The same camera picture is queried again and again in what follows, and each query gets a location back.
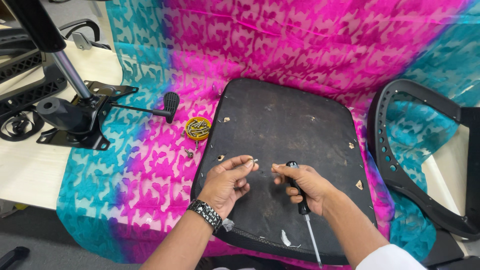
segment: right hand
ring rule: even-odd
[[[279,173],[274,180],[275,184],[286,183],[285,176],[291,177],[297,181],[300,188],[307,194],[307,204],[312,212],[322,216],[324,213],[325,201],[332,195],[339,193],[327,179],[321,177],[317,171],[308,165],[299,165],[299,168],[292,168],[285,164],[272,164],[272,172]],[[303,200],[298,195],[298,190],[294,187],[287,187],[287,195],[290,196],[292,203],[300,203]]]

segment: black screwdriver handle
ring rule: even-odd
[[[287,162],[287,166],[296,168],[296,169],[299,168],[299,165],[295,161]],[[299,214],[306,215],[310,213],[310,208],[308,208],[308,205],[307,205],[307,194],[305,194],[305,192],[299,187],[299,185],[297,184],[297,181],[293,180],[291,177],[288,177],[288,176],[285,176],[285,177],[288,183],[290,184],[290,186],[298,189],[299,195],[303,197],[303,200],[300,203],[298,203]]]

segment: white sleeve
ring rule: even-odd
[[[378,248],[363,259],[357,270],[425,270],[407,251],[394,244]]]

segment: left hand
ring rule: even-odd
[[[216,165],[207,173],[198,199],[213,208],[222,220],[227,218],[235,202],[250,190],[245,176],[258,170],[259,166],[253,165],[249,159],[253,158],[247,155],[234,157]]]

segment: pink and blue cloth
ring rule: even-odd
[[[349,108],[379,231],[418,260],[428,255],[435,228],[413,202],[383,183],[366,150],[367,111],[375,92],[400,77],[474,106],[480,97],[480,0],[113,0],[106,5],[122,84],[140,89],[119,103],[159,108],[163,94],[175,91],[180,105],[172,124],[114,108],[102,126],[111,142],[107,151],[72,149],[57,213],[82,247],[116,262],[146,260],[185,212],[206,147],[202,141],[196,150],[194,141],[180,136],[182,127],[194,116],[212,120],[228,81],[245,77]],[[426,191],[420,165],[457,125],[405,96],[390,104],[387,117],[395,158]],[[184,148],[194,152],[193,159]],[[231,254],[316,268],[213,236],[204,252]]]

